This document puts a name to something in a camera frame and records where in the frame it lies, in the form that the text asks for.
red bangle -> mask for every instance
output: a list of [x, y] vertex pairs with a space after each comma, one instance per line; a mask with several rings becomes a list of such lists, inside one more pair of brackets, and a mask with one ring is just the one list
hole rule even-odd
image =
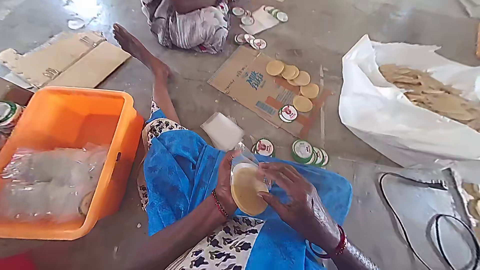
[[220, 202], [218, 201], [218, 199], [216, 198], [216, 193], [215, 193], [215, 189], [213, 189], [212, 191], [212, 197], [215, 199], [215, 205], [216, 207], [218, 208], [218, 211], [220, 211], [220, 213], [222, 213], [222, 215], [228, 219], [228, 214], [227, 212], [223, 209], [223, 207], [220, 205]]
[[[347, 247], [347, 236], [345, 235], [345, 231], [343, 230], [342, 226], [338, 225], [338, 229], [340, 230], [340, 243], [338, 243], [338, 245], [336, 246], [335, 248], [335, 255], [338, 256], [340, 254], [343, 253], [343, 251], [345, 250], [345, 248]], [[312, 250], [312, 252], [322, 258], [322, 259], [330, 259], [330, 255], [328, 254], [320, 254], [320, 253], [317, 253], [315, 250], [313, 250], [312, 248], [312, 243], [310, 241], [308, 241], [308, 243], [310, 244], [310, 249]]]

blue towel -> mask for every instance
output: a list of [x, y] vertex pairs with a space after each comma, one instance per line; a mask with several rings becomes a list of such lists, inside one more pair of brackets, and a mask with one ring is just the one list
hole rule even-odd
[[[150, 121], [164, 117], [158, 110]], [[218, 166], [224, 155], [189, 130], [164, 132], [152, 140], [144, 162], [149, 235], [185, 217], [210, 195], [216, 187]], [[260, 155], [256, 158], [260, 162], [280, 161], [295, 167], [316, 187], [332, 218], [343, 224], [352, 199], [348, 180], [314, 166]], [[285, 191], [277, 185], [273, 185], [271, 193], [288, 201]], [[240, 210], [236, 214], [248, 216]], [[256, 218], [265, 220], [265, 224], [253, 245], [247, 270], [324, 269], [316, 263], [305, 239], [284, 223], [271, 207]]]

bare foot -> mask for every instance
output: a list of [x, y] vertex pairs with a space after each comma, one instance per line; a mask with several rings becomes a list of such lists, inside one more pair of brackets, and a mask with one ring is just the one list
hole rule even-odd
[[113, 36], [124, 51], [140, 60], [140, 62], [147, 66], [154, 75], [161, 74], [165, 78], [170, 75], [170, 68], [168, 65], [153, 56], [153, 54], [151, 54], [147, 48], [145, 48], [145, 46], [123, 26], [117, 23], [113, 24]]

wire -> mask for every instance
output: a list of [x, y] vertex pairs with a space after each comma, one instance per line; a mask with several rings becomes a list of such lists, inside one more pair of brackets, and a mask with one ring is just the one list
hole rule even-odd
[[475, 245], [475, 262], [473, 264], [473, 268], [472, 270], [475, 270], [477, 269], [477, 266], [479, 264], [479, 260], [480, 260], [480, 245], [478, 243], [478, 240], [477, 238], [475, 237], [475, 233], [468, 227], [468, 225], [466, 225], [463, 221], [461, 221], [460, 219], [454, 217], [454, 216], [451, 216], [451, 215], [445, 215], [445, 214], [439, 214], [435, 217], [435, 234], [437, 236], [437, 244], [438, 244], [438, 249], [440, 250], [440, 253], [442, 254], [442, 257], [444, 258], [444, 260], [446, 261], [446, 263], [448, 264], [448, 266], [455, 270], [455, 268], [453, 267], [452, 263], [450, 262], [450, 260], [447, 258], [445, 252], [444, 252], [444, 248], [442, 246], [442, 241], [440, 240], [440, 229], [439, 229], [439, 226], [438, 226], [438, 223], [439, 223], [439, 220], [441, 217], [445, 217], [446, 218], [452, 218], [452, 219], [455, 219], [456, 221], [458, 221], [460, 224], [462, 224], [462, 226], [468, 231], [468, 233], [470, 233], [470, 236], [472, 237], [473, 239], [473, 243]]
[[412, 180], [414, 182], [417, 182], [417, 183], [420, 183], [422, 184], [422, 182], [420, 181], [417, 181], [417, 180], [414, 180], [414, 179], [410, 179], [410, 178], [407, 178], [403, 175], [400, 175], [398, 173], [394, 173], [394, 172], [386, 172], [384, 174], [382, 174], [382, 176], [380, 176], [380, 180], [379, 180], [379, 186], [380, 186], [380, 190], [382, 192], [382, 196], [384, 197], [385, 201], [387, 202], [387, 205], [388, 207], [391, 209], [393, 215], [395, 216], [396, 220], [398, 221], [398, 224], [400, 224], [400, 228], [402, 229], [402, 232], [403, 232], [403, 235], [404, 235], [404, 238], [405, 238], [405, 241], [407, 242], [408, 244], [408, 247], [412, 250], [413, 252], [413, 255], [415, 255], [415, 257], [417, 257], [417, 259], [426, 267], [428, 268], [428, 270], [432, 270], [432, 268], [430, 268], [430, 266], [427, 265], [427, 263], [420, 257], [420, 255], [418, 255], [418, 253], [415, 251], [415, 249], [413, 248], [412, 246], [412, 243], [410, 242], [410, 239], [407, 235], [407, 230], [405, 229], [405, 226], [403, 225], [402, 223], [402, 220], [400, 220], [400, 217], [398, 216], [398, 214], [395, 212], [395, 209], [393, 208], [392, 204], [390, 204], [390, 201], [388, 200], [386, 194], [385, 194], [385, 190], [384, 190], [384, 184], [383, 184], [383, 181], [384, 181], [384, 177], [387, 176], [387, 175], [393, 175], [393, 176], [396, 176], [396, 177], [400, 177], [400, 178], [403, 178], [403, 179], [406, 179], [406, 180]]
[[[388, 207], [390, 208], [390, 210], [392, 211], [393, 215], [395, 216], [396, 220], [398, 221], [398, 224], [400, 225], [400, 228], [402, 229], [402, 232], [403, 232], [403, 235], [404, 235], [404, 239], [405, 241], [407, 242], [407, 245], [408, 247], [412, 250], [412, 253], [413, 255], [428, 269], [428, 270], [432, 270], [432, 268], [430, 266], [427, 265], [427, 263], [420, 257], [420, 255], [418, 255], [418, 253], [415, 251], [415, 249], [413, 248], [413, 245], [412, 243], [410, 242], [410, 239], [408, 237], [408, 234], [407, 234], [407, 230], [405, 229], [405, 226], [403, 225], [402, 223], [402, 220], [400, 219], [399, 215], [397, 214], [397, 212], [395, 211], [395, 209], [393, 208], [392, 204], [390, 203], [390, 201], [388, 200], [386, 194], [385, 194], [385, 190], [384, 190], [384, 184], [383, 184], [383, 180], [385, 178], [385, 176], [387, 175], [392, 175], [392, 176], [396, 176], [396, 177], [399, 177], [399, 178], [402, 178], [402, 179], [405, 179], [405, 180], [409, 180], [409, 181], [413, 181], [413, 182], [416, 182], [418, 184], [422, 184], [422, 185], [426, 185], [426, 186], [429, 186], [429, 187], [432, 187], [429, 183], [425, 183], [425, 182], [422, 182], [422, 181], [418, 181], [418, 180], [415, 180], [415, 179], [411, 179], [411, 178], [408, 178], [408, 177], [405, 177], [401, 174], [398, 174], [398, 173], [394, 173], [394, 172], [385, 172], [383, 173], [381, 176], [380, 176], [380, 179], [379, 179], [379, 186], [380, 186], [380, 191], [382, 193], [382, 196], [383, 198], [385, 199]], [[475, 243], [475, 262], [474, 262], [474, 265], [473, 265], [473, 268], [472, 270], [475, 270], [477, 269], [477, 266], [479, 264], [479, 260], [480, 260], [480, 245], [478, 243], [478, 240], [477, 238], [475, 237], [475, 233], [463, 222], [461, 221], [460, 219], [454, 217], [454, 216], [451, 216], [451, 215], [446, 215], [446, 214], [439, 214], [435, 217], [435, 231], [436, 231], [436, 238], [437, 238], [437, 244], [438, 244], [438, 248], [440, 250], [440, 253], [442, 254], [442, 257], [444, 258], [444, 260], [446, 261], [446, 263], [448, 264], [448, 266], [452, 269], [452, 270], [455, 270], [455, 268], [453, 267], [452, 263], [448, 260], [448, 258], [446, 257], [445, 255], [445, 251], [443, 249], [443, 246], [442, 246], [442, 242], [440, 240], [440, 229], [439, 229], [439, 219], [441, 217], [449, 217], [449, 218], [453, 218], [455, 220], [457, 220], [458, 222], [460, 222], [463, 227], [465, 227], [467, 229], [467, 231], [470, 233], [470, 235], [472, 236], [472, 239], [473, 239], [473, 242]]]

woman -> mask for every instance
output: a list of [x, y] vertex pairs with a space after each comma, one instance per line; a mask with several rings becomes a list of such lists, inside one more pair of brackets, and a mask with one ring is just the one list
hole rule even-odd
[[152, 33], [168, 48], [199, 52], [222, 50], [230, 29], [230, 0], [143, 0]]
[[324, 269], [312, 243], [340, 270], [377, 269], [337, 225], [352, 194], [335, 173], [257, 156], [260, 172], [276, 183], [270, 193], [258, 194], [270, 207], [255, 218], [238, 210], [230, 192], [237, 153], [214, 149], [180, 125], [167, 92], [169, 68], [125, 28], [113, 28], [122, 48], [155, 78], [152, 116], [143, 131], [146, 183], [139, 183], [151, 238], [135, 256], [137, 268]]

